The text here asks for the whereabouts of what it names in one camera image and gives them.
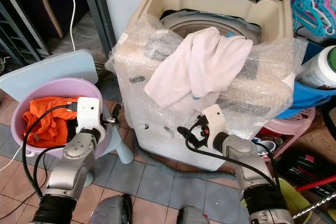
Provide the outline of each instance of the orange clothing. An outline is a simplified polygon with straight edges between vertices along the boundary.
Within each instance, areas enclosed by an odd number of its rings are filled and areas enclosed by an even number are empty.
[[[77,102],[76,98],[44,97],[30,101],[29,111],[23,114],[27,122],[26,130],[47,110],[66,105],[67,102]],[[56,109],[48,113],[31,131],[27,144],[39,148],[48,148],[67,143],[68,128],[67,120],[75,119],[76,111],[67,111],[65,108]]]

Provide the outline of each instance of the blue basket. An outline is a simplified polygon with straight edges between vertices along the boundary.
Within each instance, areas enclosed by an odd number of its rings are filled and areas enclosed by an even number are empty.
[[[332,95],[336,95],[336,90],[314,89],[295,82],[293,106],[282,112],[277,118],[290,118],[306,108],[316,107],[329,102]]]

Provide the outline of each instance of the white towel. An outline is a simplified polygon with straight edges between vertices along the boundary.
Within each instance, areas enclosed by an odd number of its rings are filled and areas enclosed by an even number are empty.
[[[244,36],[221,36],[215,27],[189,34],[155,70],[145,92],[161,108],[201,111],[228,89],[252,45]]]

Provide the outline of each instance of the white cable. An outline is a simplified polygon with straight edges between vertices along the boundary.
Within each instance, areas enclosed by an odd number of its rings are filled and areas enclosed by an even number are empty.
[[[7,165],[5,165],[3,168],[0,169],[0,172],[12,163],[12,161],[15,159],[16,155],[19,153],[19,151],[21,151],[21,149],[22,149],[22,146],[20,146],[20,148],[16,151],[12,160]]]
[[[76,51],[74,37],[72,35],[72,26],[74,24],[73,19],[75,18],[75,11],[76,11],[76,1],[72,0],[72,2],[73,2],[73,11],[72,11],[72,17],[71,17],[71,22],[70,22],[70,37],[71,37],[72,46],[74,47],[74,51]]]

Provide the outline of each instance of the washing machine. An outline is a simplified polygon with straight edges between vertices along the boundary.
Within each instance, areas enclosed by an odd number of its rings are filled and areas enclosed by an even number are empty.
[[[136,27],[137,20],[144,15],[156,17],[164,28],[170,29],[169,32],[183,38],[210,26],[217,27],[227,37],[243,35],[253,40],[254,45],[293,37],[290,0],[143,0],[128,27]],[[122,34],[119,45],[129,39],[127,32]],[[135,129],[140,146],[151,153],[182,163],[218,170],[223,160],[191,152],[177,130],[167,125],[168,122],[178,121],[175,113],[179,112],[156,108],[158,106],[155,102],[146,96],[143,88],[160,61],[148,57],[145,59],[142,50],[137,51],[131,46],[117,45],[112,53],[126,120]],[[119,55],[129,55],[130,58],[140,60],[131,61]],[[184,119],[184,125],[192,126],[196,119],[193,116],[197,115],[191,115],[187,122]]]

